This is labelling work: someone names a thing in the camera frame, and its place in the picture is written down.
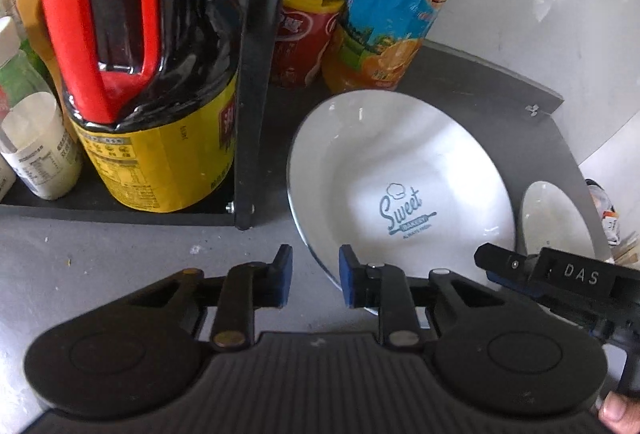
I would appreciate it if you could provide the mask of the person's right hand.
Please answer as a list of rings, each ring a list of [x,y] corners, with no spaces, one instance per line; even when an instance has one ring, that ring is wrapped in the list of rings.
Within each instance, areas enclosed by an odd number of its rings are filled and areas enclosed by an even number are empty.
[[[598,418],[613,433],[639,434],[639,400],[609,392],[598,411]]]

